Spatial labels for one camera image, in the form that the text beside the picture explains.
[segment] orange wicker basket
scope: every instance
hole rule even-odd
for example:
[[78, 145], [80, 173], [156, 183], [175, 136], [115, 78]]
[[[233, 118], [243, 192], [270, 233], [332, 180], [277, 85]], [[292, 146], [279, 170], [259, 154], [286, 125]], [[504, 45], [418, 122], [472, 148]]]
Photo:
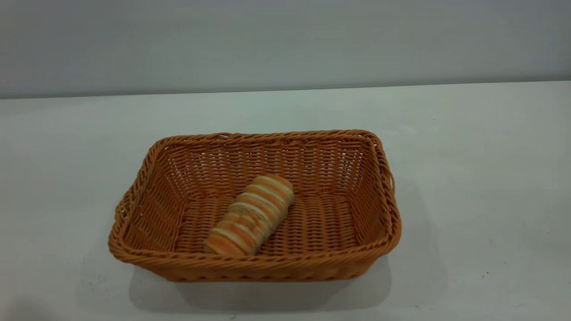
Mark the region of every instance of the orange wicker basket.
[[[202, 241], [256, 176], [292, 182], [295, 203], [255, 256], [205, 254]], [[381, 142], [363, 130], [164, 138], [115, 211], [109, 249], [168, 280], [355, 278], [399, 242]]]

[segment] basket bottom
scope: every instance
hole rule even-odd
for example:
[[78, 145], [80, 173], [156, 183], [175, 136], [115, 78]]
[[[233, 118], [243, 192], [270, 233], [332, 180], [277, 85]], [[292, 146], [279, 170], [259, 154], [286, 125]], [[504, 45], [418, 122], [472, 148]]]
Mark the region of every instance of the basket bottom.
[[[189, 200], [174, 251], [203, 252], [202, 242], [233, 201], [229, 196]], [[344, 196], [296, 195], [288, 216], [258, 255], [307, 254], [357, 246], [351, 213], [351, 205]]]

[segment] wicker basket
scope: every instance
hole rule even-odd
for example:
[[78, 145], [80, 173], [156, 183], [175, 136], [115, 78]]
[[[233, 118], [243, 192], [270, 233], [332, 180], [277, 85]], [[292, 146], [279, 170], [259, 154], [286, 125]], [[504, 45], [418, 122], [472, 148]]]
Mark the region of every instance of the wicker basket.
[[[295, 203], [255, 256], [202, 241], [254, 177], [293, 183]], [[355, 278], [398, 243], [401, 221], [379, 139], [363, 130], [164, 138], [116, 208], [113, 255], [171, 281]]]

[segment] woven strand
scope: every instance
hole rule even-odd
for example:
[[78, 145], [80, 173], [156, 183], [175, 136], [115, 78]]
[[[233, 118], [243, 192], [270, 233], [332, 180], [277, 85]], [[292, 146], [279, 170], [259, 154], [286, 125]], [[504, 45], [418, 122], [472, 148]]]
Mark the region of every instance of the woven strand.
[[[256, 176], [293, 183], [289, 216], [256, 256], [202, 242]], [[395, 181], [363, 130], [177, 136], [149, 149], [115, 209], [113, 255], [173, 281], [349, 279], [399, 242]]]

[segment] bread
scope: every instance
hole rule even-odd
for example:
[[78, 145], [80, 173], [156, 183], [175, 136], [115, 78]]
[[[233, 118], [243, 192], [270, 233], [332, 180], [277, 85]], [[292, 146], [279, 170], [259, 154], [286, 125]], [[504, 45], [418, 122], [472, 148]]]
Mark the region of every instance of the bread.
[[256, 177], [210, 231], [204, 252], [255, 255], [282, 223], [293, 200], [288, 180], [275, 174]]

